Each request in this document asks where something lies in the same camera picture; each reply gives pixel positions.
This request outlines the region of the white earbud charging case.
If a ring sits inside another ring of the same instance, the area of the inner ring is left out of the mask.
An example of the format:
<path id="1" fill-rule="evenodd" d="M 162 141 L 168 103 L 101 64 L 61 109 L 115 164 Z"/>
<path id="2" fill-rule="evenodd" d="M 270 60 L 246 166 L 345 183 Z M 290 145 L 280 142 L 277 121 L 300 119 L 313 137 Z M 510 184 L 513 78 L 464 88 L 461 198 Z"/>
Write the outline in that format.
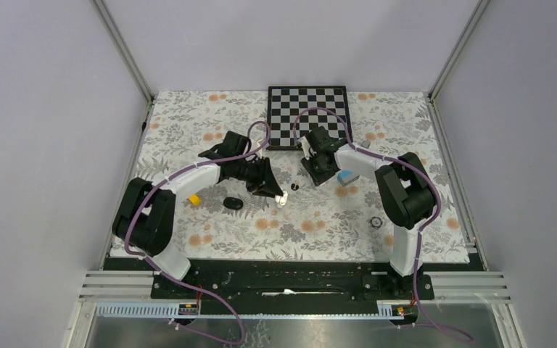
<path id="1" fill-rule="evenodd" d="M 275 195 L 275 203 L 278 208 L 283 208 L 286 206 L 288 196 L 289 195 L 287 191 L 282 191 L 281 195 Z"/>

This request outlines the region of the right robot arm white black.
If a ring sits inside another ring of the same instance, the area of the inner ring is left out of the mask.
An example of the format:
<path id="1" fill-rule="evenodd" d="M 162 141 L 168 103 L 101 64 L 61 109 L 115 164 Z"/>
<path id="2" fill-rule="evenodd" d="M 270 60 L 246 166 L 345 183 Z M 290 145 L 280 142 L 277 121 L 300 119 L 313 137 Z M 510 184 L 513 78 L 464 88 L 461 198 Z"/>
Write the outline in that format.
<path id="1" fill-rule="evenodd" d="M 372 152 L 349 138 L 332 138 L 317 127 L 298 139 L 302 165 L 319 186 L 341 171 L 376 182 L 385 215 L 394 226 L 395 244 L 388 292 L 404 299 L 416 288 L 413 275 L 422 266 L 422 232 L 440 214 L 440 195 L 420 159 L 412 152 L 393 158 Z"/>

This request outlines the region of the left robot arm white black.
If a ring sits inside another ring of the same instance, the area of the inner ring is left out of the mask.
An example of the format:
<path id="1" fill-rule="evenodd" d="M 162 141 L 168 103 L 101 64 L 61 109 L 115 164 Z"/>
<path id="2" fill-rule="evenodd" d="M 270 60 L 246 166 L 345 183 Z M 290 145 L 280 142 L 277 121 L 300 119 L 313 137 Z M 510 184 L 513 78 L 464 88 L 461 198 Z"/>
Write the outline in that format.
<path id="1" fill-rule="evenodd" d="M 192 295 L 195 277 L 190 261 L 172 244 L 177 204 L 221 181 L 244 182 L 254 196 L 284 204 L 287 193 L 278 185 L 267 157 L 256 155 L 248 137 L 229 131 L 221 143 L 199 154 L 199 160 L 158 184 L 132 179 L 112 223 L 112 234 L 126 242 L 126 252 L 153 265 L 170 278 L 168 288 L 180 298 Z"/>

